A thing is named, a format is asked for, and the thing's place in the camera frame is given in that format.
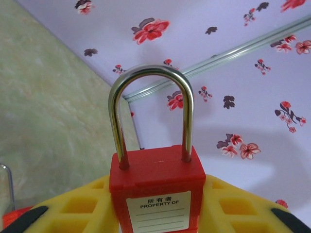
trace padlock body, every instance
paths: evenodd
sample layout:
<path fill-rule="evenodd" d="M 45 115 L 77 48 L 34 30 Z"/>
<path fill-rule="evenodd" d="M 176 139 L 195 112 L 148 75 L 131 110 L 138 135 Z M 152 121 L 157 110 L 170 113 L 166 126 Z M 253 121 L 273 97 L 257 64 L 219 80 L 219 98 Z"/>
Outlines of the padlock body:
<path fill-rule="evenodd" d="M 194 147 L 189 163 L 181 160 L 181 151 L 181 145 L 129 151 L 130 167 L 127 170 L 119 168 L 118 155 L 113 155 L 109 189 L 123 233 L 133 233 L 127 199 L 185 194 L 189 191 L 191 196 L 189 228 L 174 232 L 198 231 L 206 175 Z"/>

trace metal shackle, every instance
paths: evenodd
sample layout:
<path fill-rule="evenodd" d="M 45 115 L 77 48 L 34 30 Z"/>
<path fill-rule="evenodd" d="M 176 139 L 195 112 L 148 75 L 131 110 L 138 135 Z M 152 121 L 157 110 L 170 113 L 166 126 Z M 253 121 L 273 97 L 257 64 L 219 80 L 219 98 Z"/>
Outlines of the metal shackle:
<path fill-rule="evenodd" d="M 108 98 L 108 110 L 112 133 L 114 136 L 120 169 L 129 168 L 124 134 L 119 116 L 119 101 L 123 90 L 133 81 L 144 76 L 158 75 L 166 77 L 177 84 L 183 95 L 183 140 L 181 159 L 190 162 L 192 149 L 192 125 L 193 125 L 193 91 L 187 78 L 178 70 L 164 65 L 142 65 L 127 70 L 121 74 L 111 87 Z"/>

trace metal rod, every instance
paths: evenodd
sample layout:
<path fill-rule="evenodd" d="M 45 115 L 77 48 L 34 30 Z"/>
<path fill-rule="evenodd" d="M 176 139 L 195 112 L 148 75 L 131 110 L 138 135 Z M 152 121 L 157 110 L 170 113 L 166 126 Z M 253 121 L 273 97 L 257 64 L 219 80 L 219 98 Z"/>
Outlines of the metal rod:
<path fill-rule="evenodd" d="M 8 175 L 8 183 L 9 183 L 9 192 L 10 192 L 10 205 L 12 205 L 12 211 L 15 210 L 15 198 L 14 198 L 14 190 L 13 190 L 13 176 L 10 168 L 4 164 L 0 164 L 0 167 L 2 167 L 7 175 Z"/>
<path fill-rule="evenodd" d="M 204 71 L 211 70 L 212 68 L 224 65 L 227 62 L 233 59 L 236 59 L 242 55 L 246 55 L 252 51 L 258 50 L 262 48 L 263 46 L 268 45 L 269 43 L 273 43 L 281 38 L 285 38 L 294 32 L 297 32 L 306 27 L 309 27 L 310 25 L 311 25 L 311 16 L 308 15 L 293 23 L 285 25 L 277 30 L 274 30 L 254 40 L 251 40 L 232 50 L 219 54 L 216 57 L 207 59 L 189 68 L 186 68 L 185 70 L 182 71 L 182 73 L 186 76 L 187 79 L 189 79 L 199 73 L 202 73 Z M 163 88 L 169 87 L 173 84 L 174 83 L 171 82 L 170 80 L 160 80 L 147 87 L 144 87 L 140 90 L 137 90 L 131 94 L 124 96 L 124 99 L 128 103 L 132 103 L 143 97 L 153 94 L 159 90 L 162 90 Z"/>
<path fill-rule="evenodd" d="M 182 137 L 182 161 L 190 162 L 192 148 L 192 125 L 193 125 L 193 91 L 187 78 L 178 70 L 164 65 L 143 65 L 132 68 L 120 75 L 111 87 L 108 98 L 108 109 L 112 133 L 114 136 L 120 169 L 129 168 L 127 150 L 124 141 L 122 125 L 119 117 L 119 101 L 123 90 L 133 81 L 144 76 L 158 75 L 170 79 L 176 83 L 183 95 L 183 137 Z"/>

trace white label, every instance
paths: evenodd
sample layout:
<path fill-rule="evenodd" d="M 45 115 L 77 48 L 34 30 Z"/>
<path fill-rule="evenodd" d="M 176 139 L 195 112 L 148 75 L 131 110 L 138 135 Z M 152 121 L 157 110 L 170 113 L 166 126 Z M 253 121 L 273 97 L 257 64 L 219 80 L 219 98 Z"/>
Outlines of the white label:
<path fill-rule="evenodd" d="M 164 233 L 189 228 L 191 191 L 126 200 L 134 233 Z"/>

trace padlock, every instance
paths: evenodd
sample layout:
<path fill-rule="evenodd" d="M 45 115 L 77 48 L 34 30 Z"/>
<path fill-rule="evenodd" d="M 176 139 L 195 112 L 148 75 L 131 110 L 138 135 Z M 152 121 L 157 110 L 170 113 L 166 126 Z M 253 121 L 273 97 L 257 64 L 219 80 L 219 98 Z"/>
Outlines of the padlock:
<path fill-rule="evenodd" d="M 182 92 L 182 145 L 127 151 L 119 100 L 131 82 L 150 75 L 169 78 Z M 123 233 L 197 233 L 206 175 L 191 143 L 193 105 L 189 81 L 172 67 L 135 67 L 113 84 L 108 108 L 117 153 L 112 156 L 109 190 Z"/>

